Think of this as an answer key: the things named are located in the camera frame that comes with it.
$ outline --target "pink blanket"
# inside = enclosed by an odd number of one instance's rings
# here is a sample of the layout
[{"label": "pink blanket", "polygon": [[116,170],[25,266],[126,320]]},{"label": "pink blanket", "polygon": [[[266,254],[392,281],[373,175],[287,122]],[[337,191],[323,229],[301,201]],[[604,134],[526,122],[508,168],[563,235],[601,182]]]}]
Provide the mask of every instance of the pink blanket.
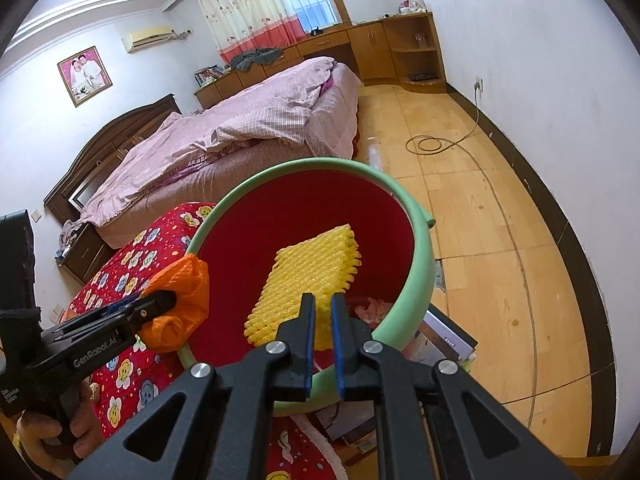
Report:
[{"label": "pink blanket", "polygon": [[245,147],[251,140],[313,144],[315,139],[305,138],[304,126],[333,65],[330,57],[310,59],[200,115],[172,113],[156,133],[127,153],[89,199],[80,221],[102,227],[168,176],[203,158]]}]

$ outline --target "metal bolt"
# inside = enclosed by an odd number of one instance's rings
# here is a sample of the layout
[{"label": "metal bolt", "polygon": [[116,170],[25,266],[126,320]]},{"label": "metal bolt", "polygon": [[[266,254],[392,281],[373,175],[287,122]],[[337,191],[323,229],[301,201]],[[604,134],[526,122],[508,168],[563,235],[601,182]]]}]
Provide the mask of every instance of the metal bolt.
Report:
[{"label": "metal bolt", "polygon": [[287,349],[287,344],[284,341],[270,341],[266,348],[270,354],[282,354]]},{"label": "metal bolt", "polygon": [[458,365],[453,361],[444,359],[444,361],[440,361],[438,363],[438,370],[440,370],[445,375],[453,375],[458,371]]},{"label": "metal bolt", "polygon": [[206,363],[196,363],[191,367],[191,375],[196,378],[206,377],[211,373],[211,367]]},{"label": "metal bolt", "polygon": [[383,346],[380,341],[373,341],[373,339],[370,339],[369,341],[365,341],[364,345],[362,345],[362,349],[367,354],[379,354],[382,352]]}]

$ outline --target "hand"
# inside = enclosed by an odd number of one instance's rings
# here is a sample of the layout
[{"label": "hand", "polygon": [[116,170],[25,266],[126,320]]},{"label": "hand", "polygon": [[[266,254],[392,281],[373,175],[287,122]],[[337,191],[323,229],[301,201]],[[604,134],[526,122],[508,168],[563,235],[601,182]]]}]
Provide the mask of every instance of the hand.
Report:
[{"label": "hand", "polygon": [[[84,381],[80,386],[80,404],[71,419],[69,429],[78,438],[74,444],[74,453],[78,458],[89,456],[104,442],[100,421],[92,407],[91,389]],[[65,477],[66,468],[60,460],[45,451],[42,439],[54,438],[61,431],[58,421],[36,412],[24,412],[17,424],[20,442],[33,463],[58,478]]]}]

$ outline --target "bed headboard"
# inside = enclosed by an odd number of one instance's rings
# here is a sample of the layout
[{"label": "bed headboard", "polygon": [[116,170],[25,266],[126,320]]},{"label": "bed headboard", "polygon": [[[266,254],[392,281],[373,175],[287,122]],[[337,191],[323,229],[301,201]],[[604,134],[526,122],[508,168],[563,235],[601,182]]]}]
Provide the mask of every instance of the bed headboard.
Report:
[{"label": "bed headboard", "polygon": [[65,176],[44,199],[60,222],[78,220],[84,204],[137,143],[154,134],[171,112],[180,113],[174,95],[115,118],[85,144]]}]

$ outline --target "red floral blanket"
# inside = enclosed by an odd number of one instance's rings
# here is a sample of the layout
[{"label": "red floral blanket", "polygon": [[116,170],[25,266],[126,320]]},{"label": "red floral blanket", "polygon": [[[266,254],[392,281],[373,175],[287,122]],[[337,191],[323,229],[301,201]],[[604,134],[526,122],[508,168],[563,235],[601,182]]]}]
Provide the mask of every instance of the red floral blanket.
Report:
[{"label": "red floral blanket", "polygon": [[[83,314],[142,290],[160,269],[184,255],[213,206],[185,203],[162,215],[114,254],[69,308]],[[92,382],[100,387],[100,399],[94,409],[104,436],[122,427],[183,370],[175,353],[151,352],[138,338],[96,371]],[[306,417],[275,418],[269,450],[269,480],[346,480],[337,455]]]}]

